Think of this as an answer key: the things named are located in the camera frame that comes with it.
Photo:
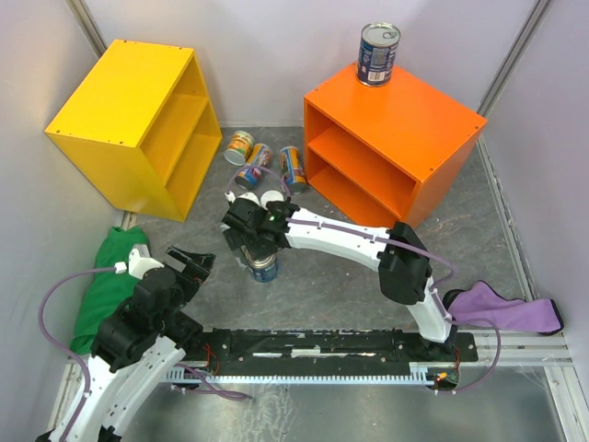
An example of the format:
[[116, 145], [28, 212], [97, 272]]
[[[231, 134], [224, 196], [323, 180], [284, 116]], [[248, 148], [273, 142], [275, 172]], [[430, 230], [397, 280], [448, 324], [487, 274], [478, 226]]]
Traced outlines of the orange shelf cabinet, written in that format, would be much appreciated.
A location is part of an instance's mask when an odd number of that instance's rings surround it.
[[354, 223], [416, 227], [440, 204], [487, 121], [397, 66], [369, 87], [351, 64], [304, 97], [306, 178]]

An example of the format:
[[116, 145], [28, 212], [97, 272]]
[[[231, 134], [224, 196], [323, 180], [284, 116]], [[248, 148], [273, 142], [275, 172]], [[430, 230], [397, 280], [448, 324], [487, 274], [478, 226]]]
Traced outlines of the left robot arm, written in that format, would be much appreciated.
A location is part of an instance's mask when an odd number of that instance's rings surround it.
[[40, 441], [120, 441], [166, 373], [202, 352], [202, 325], [182, 310], [210, 275], [215, 256], [177, 247], [167, 255], [180, 267], [155, 260], [145, 244], [108, 267], [137, 283], [99, 324], [89, 358], [72, 356], [82, 384], [62, 420]]

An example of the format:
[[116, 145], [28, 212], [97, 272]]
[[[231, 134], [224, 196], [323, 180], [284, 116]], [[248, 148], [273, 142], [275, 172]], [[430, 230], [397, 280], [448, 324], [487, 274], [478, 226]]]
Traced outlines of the blue can pull tab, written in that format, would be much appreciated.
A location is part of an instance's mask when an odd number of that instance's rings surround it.
[[357, 59], [357, 79], [369, 87], [382, 87], [392, 77], [400, 42], [400, 30], [386, 22], [365, 25]]

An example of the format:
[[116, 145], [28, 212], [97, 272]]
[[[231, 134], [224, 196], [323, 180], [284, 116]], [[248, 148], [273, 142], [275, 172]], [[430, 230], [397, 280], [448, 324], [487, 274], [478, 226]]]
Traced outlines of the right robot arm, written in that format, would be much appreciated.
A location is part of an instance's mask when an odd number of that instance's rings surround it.
[[451, 315], [437, 295], [431, 262], [455, 269], [429, 252], [413, 228], [365, 227], [317, 215], [290, 199], [262, 202], [251, 192], [227, 192], [221, 226], [230, 250], [243, 261], [263, 261], [280, 250], [315, 250], [357, 262], [378, 274], [380, 291], [405, 306], [418, 326], [422, 349], [443, 360], [456, 349]]

